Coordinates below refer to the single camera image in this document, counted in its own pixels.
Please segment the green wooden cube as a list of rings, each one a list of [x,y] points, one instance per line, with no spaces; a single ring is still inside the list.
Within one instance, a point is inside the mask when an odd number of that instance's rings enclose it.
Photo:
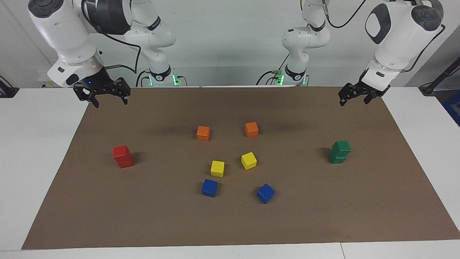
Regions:
[[[351,152],[351,147],[348,141],[336,141],[331,151],[334,156],[344,157]]]
[[[331,150],[328,154],[329,162],[331,164],[341,164],[347,159],[347,152]]]

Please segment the red wooden cube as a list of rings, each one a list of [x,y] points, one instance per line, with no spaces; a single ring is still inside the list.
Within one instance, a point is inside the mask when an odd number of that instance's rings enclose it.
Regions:
[[[113,158],[120,168],[131,167],[134,164],[133,156],[131,154],[116,157],[114,156]]]
[[[115,146],[113,148],[113,158],[116,161],[125,161],[132,159],[132,154],[126,145]]]

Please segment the black pole stand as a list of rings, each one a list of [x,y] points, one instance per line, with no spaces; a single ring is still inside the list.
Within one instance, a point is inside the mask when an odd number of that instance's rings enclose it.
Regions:
[[[450,77],[451,75],[455,74],[460,69],[460,57],[458,57],[447,69],[445,69],[442,74],[440,74],[435,80],[432,82],[426,83],[418,87],[421,93],[424,96],[432,96],[435,88],[446,78]]]

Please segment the blue box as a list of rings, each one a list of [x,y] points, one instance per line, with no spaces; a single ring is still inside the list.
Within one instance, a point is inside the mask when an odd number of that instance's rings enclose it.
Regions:
[[[442,106],[460,127],[460,90],[456,91],[450,98],[442,102]]]

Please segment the black stand base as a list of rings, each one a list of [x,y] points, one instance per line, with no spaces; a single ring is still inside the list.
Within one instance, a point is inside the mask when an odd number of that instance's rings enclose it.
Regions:
[[[18,87],[13,87],[5,77],[0,75],[0,98],[13,98],[18,91]]]

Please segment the yellow wooden cube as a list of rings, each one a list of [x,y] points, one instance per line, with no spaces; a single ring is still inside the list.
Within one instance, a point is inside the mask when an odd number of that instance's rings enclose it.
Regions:
[[[257,165],[257,159],[253,152],[249,152],[247,154],[243,154],[241,156],[241,163],[243,164],[244,169],[248,170]]]
[[[223,161],[213,160],[210,174],[212,177],[223,177],[225,173],[225,163]]]

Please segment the blue wooden cube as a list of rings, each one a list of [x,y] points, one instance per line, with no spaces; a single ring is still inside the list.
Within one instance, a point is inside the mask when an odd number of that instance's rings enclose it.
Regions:
[[[217,193],[217,181],[205,179],[202,185],[202,195],[214,198]]]
[[[263,203],[267,204],[274,197],[276,191],[267,183],[263,184],[258,191],[257,197]]]

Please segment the brown table mat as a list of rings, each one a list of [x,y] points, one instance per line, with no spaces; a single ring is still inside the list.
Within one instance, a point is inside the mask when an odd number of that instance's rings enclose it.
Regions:
[[[460,239],[382,99],[335,87],[137,88],[89,105],[23,249]],[[258,136],[245,124],[256,122]],[[210,128],[197,140],[198,126]],[[336,141],[351,151],[341,164]],[[115,146],[134,164],[120,168]],[[253,152],[257,165],[244,169]],[[212,161],[225,163],[212,177]],[[217,181],[214,198],[202,195]],[[263,204],[258,189],[274,197]]]

